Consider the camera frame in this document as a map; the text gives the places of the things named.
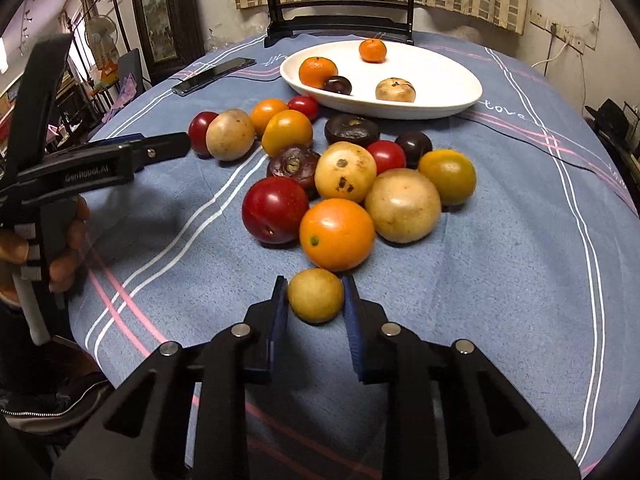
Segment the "orange round citrus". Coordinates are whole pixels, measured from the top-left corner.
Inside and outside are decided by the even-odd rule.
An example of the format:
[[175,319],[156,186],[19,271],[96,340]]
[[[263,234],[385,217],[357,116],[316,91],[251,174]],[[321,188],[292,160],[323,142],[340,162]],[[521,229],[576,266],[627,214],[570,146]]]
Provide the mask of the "orange round citrus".
[[343,272],[373,252],[376,232],[370,214],[351,200],[329,198],[311,207],[299,226],[306,257],[319,268]]

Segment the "dark purple plum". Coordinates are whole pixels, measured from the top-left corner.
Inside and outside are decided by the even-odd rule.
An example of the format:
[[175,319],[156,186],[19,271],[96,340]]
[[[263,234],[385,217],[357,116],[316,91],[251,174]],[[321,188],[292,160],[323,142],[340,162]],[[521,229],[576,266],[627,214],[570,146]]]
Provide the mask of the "dark purple plum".
[[323,83],[322,89],[342,96],[350,96],[352,94],[352,83],[346,77],[336,75],[329,77]]

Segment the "cracked beige fruit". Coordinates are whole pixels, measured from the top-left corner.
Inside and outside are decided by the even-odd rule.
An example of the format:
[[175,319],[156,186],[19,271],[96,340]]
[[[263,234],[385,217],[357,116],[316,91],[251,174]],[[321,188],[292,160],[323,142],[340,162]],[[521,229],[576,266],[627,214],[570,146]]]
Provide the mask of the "cracked beige fruit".
[[390,77],[376,85],[375,96],[382,101],[413,103],[416,100],[416,89],[408,80]]

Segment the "small orange kumquat-like fruit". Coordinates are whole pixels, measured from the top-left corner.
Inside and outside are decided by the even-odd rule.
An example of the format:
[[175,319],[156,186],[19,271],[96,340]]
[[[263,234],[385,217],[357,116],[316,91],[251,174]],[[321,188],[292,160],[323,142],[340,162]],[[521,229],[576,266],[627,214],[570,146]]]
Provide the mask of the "small orange kumquat-like fruit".
[[264,134],[265,128],[274,115],[288,110],[288,104],[279,99],[266,99],[257,103],[250,112],[252,122],[258,138]]

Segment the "red cherry tomato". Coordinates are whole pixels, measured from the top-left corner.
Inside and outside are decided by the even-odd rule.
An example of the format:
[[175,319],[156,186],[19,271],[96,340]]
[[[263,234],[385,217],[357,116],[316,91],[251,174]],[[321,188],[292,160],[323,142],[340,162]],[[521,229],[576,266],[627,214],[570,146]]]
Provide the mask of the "red cherry tomato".
[[392,169],[405,168],[406,155],[402,148],[392,141],[378,140],[367,147],[375,160],[376,172],[382,174]]

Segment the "small red tomato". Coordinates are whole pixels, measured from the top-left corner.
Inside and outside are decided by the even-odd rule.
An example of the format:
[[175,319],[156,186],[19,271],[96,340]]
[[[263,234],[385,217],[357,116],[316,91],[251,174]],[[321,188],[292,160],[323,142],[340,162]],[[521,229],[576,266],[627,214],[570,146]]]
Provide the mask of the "small red tomato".
[[312,96],[294,96],[288,101],[288,108],[302,113],[311,122],[315,122],[320,114],[320,106]]

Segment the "blue striped tablecloth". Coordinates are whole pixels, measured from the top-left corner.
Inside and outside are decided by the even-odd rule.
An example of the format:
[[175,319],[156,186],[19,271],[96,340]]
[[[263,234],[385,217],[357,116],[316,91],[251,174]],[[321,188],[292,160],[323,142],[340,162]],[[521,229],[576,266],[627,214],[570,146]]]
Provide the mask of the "blue striped tablecloth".
[[[544,78],[446,36],[416,43],[478,77],[463,115],[421,122],[436,148],[472,160],[474,195],[420,242],[377,242],[360,295],[421,338],[475,342],[533,405],[583,472],[639,400],[639,219],[612,160]],[[88,204],[89,275],[70,328],[113,384],[164,340],[209,340],[306,269],[296,246],[262,246],[243,226],[262,150],[223,164],[189,155],[149,166]],[[375,479],[385,392],[358,382],[341,320],[288,322],[272,383],[247,396],[256,479]]]

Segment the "wall power strip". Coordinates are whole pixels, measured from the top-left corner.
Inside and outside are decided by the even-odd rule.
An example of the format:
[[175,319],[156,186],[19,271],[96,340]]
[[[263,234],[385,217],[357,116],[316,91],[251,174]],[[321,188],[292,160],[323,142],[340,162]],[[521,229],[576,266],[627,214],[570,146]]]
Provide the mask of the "wall power strip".
[[553,38],[558,38],[579,54],[585,53],[585,40],[573,29],[553,21],[535,9],[529,11],[529,23],[548,32]]

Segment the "large tan passion fruit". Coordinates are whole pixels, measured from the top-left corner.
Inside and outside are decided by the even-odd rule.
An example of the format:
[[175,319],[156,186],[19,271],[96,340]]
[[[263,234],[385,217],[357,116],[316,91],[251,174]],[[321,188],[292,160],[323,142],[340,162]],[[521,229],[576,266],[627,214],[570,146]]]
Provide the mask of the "large tan passion fruit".
[[250,116],[237,108],[219,114],[207,127],[205,138],[209,154],[223,162],[243,157],[255,140],[256,131]]

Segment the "pale tan passion fruit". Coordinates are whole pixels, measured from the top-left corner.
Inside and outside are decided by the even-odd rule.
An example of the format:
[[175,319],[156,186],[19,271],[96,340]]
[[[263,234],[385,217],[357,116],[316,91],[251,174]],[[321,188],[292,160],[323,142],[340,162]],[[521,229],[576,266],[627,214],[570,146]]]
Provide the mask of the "pale tan passion fruit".
[[434,231],[442,202],[435,185],[419,171],[392,169],[379,174],[364,200],[375,231],[394,244],[411,244]]

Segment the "dark purple mangosteen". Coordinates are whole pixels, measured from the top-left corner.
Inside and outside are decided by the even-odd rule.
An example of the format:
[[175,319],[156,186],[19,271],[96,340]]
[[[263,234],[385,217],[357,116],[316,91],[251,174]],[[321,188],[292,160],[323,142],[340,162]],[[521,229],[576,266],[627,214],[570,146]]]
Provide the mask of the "dark purple mangosteen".
[[295,144],[270,159],[268,177],[284,177],[297,182],[310,200],[318,197],[314,175],[320,155],[306,146]]

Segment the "large orange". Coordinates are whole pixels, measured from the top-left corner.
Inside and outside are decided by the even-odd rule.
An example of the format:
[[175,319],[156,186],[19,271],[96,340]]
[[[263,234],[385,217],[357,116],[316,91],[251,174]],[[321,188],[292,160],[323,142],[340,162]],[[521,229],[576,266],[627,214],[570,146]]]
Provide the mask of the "large orange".
[[338,68],[328,58],[312,56],[305,58],[298,69],[299,81],[307,87],[322,89],[332,77],[338,75]]

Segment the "dark flat mangosteen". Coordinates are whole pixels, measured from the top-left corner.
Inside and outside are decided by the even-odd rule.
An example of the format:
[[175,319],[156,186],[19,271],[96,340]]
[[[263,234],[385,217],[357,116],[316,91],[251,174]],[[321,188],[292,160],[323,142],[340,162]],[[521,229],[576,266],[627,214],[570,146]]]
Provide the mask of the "dark flat mangosteen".
[[326,122],[324,136],[329,144],[349,142],[366,148],[380,138],[380,130],[372,120],[351,114],[338,114]]

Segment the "small mandarin orange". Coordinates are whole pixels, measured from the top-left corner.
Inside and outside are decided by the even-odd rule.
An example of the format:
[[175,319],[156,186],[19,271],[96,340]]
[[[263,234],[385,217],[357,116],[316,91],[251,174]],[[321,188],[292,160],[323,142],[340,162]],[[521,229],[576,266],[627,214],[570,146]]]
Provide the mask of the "small mandarin orange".
[[360,42],[360,58],[367,63],[383,63],[386,60],[386,44],[378,38],[368,38]]

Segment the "dark framed painting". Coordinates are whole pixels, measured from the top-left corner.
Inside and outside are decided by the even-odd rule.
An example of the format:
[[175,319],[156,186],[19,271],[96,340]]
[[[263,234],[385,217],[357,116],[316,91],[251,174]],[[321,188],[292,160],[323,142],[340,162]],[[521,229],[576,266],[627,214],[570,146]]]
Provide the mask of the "dark framed painting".
[[152,84],[204,55],[198,0],[132,0]]

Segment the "standing fan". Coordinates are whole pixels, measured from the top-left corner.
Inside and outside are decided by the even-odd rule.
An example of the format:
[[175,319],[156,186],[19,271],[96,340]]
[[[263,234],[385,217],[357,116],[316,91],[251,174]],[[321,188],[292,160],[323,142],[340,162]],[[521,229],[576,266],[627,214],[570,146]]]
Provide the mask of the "standing fan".
[[85,20],[85,38],[97,68],[102,70],[105,66],[117,62],[117,28],[111,18],[95,15]]

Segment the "black smartphone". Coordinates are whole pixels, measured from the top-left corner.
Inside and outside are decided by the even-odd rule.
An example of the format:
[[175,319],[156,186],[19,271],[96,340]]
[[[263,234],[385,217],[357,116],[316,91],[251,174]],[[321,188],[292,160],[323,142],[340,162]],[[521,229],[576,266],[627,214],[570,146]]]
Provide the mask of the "black smartphone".
[[191,75],[185,80],[175,84],[171,91],[177,96],[187,96],[188,94],[205,88],[212,82],[220,78],[227,77],[238,70],[256,64],[254,58],[232,58],[232,60],[206,68],[197,74]]

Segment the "large red plum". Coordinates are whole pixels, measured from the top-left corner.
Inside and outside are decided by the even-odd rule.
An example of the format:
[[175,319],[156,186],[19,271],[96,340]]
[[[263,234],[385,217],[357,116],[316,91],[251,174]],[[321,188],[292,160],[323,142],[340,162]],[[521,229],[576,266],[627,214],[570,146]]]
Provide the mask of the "large red plum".
[[203,110],[196,114],[190,122],[188,135],[191,140],[191,148],[200,157],[209,158],[210,154],[206,145],[206,133],[208,126],[217,118],[218,114]]

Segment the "yellow-green citrus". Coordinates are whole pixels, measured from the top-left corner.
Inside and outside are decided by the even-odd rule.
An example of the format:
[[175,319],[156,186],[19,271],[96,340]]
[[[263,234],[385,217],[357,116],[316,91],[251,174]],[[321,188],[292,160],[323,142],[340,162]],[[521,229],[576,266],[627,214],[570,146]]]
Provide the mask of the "yellow-green citrus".
[[475,167],[465,154],[430,151],[421,157],[418,170],[435,185],[442,206],[460,206],[475,192]]

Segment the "small yellow-green lime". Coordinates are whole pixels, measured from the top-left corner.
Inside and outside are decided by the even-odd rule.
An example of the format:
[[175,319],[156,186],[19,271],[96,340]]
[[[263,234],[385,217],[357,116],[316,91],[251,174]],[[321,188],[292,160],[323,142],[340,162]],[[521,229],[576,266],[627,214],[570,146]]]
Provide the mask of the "small yellow-green lime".
[[308,324],[330,322],[342,310],[344,287],[333,273],[308,269],[295,274],[288,283],[288,304],[294,314]]

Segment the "round goldfish screen stand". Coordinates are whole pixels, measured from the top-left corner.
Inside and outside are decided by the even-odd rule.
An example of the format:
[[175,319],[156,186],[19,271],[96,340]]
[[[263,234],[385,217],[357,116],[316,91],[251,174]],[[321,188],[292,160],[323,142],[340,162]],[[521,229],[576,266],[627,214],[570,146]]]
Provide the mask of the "round goldfish screen stand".
[[[284,38],[291,38],[299,32],[367,32],[380,38],[401,41],[405,44],[413,43],[413,12],[414,0],[404,2],[390,0],[310,0],[303,2],[282,2],[281,0],[267,0],[269,11],[269,25],[267,27],[265,46],[274,46]],[[286,18],[286,9],[303,9],[320,6],[333,9],[333,14],[302,15]],[[406,14],[405,21],[398,22],[391,18],[377,15],[345,14],[347,8],[381,8],[401,10]]]

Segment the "yellow-orange fruit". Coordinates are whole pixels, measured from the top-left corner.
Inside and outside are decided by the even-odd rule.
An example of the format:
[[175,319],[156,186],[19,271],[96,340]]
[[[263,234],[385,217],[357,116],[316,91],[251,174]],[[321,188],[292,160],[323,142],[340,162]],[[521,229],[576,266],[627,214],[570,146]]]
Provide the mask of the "yellow-orange fruit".
[[277,156],[285,148],[303,145],[309,148],[314,140],[311,121],[297,110],[284,110],[270,119],[262,134],[262,149],[269,157]]

